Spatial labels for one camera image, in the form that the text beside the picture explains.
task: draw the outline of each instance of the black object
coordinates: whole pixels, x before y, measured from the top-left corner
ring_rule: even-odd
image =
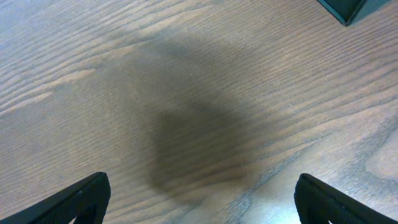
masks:
[[[111,197],[108,176],[96,172],[53,196],[0,221],[0,224],[102,223]]]
[[[300,175],[294,201],[302,224],[398,224],[310,174]]]
[[[363,19],[390,0],[318,0],[343,25]]]

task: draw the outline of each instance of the wooden table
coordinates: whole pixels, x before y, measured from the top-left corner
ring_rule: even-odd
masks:
[[[398,219],[398,2],[0,3],[0,218],[96,171],[105,223],[298,223],[303,172]]]

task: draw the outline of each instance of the black plastic part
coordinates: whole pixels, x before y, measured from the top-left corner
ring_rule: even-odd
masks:
[[[310,174],[300,175],[294,201],[302,224],[398,224]]]
[[[53,196],[0,221],[0,224],[102,223],[111,197],[108,176],[96,172]]]

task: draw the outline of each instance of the light wood texture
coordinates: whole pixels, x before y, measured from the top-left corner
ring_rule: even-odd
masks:
[[[96,171],[105,223],[298,223],[307,172],[398,219],[398,2],[0,2],[0,218]]]

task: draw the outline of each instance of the table surface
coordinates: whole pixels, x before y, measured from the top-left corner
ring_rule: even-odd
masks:
[[[398,2],[0,2],[0,218],[104,171],[105,223],[298,223],[309,173],[398,219]]]

